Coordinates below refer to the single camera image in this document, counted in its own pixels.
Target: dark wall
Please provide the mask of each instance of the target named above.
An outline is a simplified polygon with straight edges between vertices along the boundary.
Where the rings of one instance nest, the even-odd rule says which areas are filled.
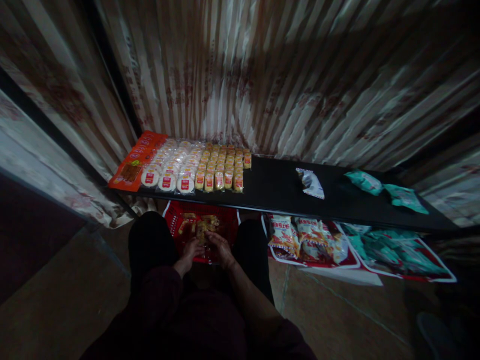
[[[0,173],[0,304],[40,270],[85,220]]]

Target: teal snack packet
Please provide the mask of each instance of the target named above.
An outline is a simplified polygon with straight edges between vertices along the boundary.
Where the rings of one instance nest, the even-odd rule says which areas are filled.
[[[377,196],[384,189],[382,183],[370,174],[364,171],[355,169],[345,174],[350,179],[352,184],[356,185],[363,191]]]
[[[428,210],[422,206],[413,189],[393,184],[385,184],[384,187],[391,195],[392,205],[404,206],[421,214],[429,213]]]

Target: person's left hand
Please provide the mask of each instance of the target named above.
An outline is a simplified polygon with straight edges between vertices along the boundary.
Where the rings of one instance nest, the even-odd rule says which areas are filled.
[[[183,278],[183,276],[192,268],[194,257],[204,254],[205,248],[200,245],[200,240],[194,237],[185,244],[185,247],[183,248],[183,255],[181,256],[180,260],[173,265],[173,268],[177,270],[180,276]]]

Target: stack of snack bags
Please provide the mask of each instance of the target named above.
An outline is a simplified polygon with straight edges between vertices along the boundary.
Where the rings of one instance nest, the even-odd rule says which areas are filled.
[[[269,214],[270,246],[282,260],[302,263],[334,263],[348,256],[348,244],[335,224],[321,220]]]
[[[435,265],[416,241],[419,235],[399,229],[374,229],[370,226],[343,223],[351,245],[372,269],[399,275],[442,275],[447,270]]]

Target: red basket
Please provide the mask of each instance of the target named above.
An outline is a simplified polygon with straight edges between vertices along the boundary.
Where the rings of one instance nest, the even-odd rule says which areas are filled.
[[[179,234],[180,226],[184,221],[184,218],[182,217],[183,213],[195,213],[198,216],[217,216],[220,221],[220,227],[217,231],[218,234],[224,237],[230,246],[233,246],[235,243],[240,225],[240,217],[237,209],[170,200],[163,212],[163,217],[168,224],[168,228],[170,229],[171,236],[175,241],[175,246],[179,254],[183,253],[185,243],[191,238],[189,231],[184,231],[181,235]],[[193,261],[197,263],[214,264],[218,262],[218,258],[215,249],[210,245],[206,245],[205,258],[195,257]]]

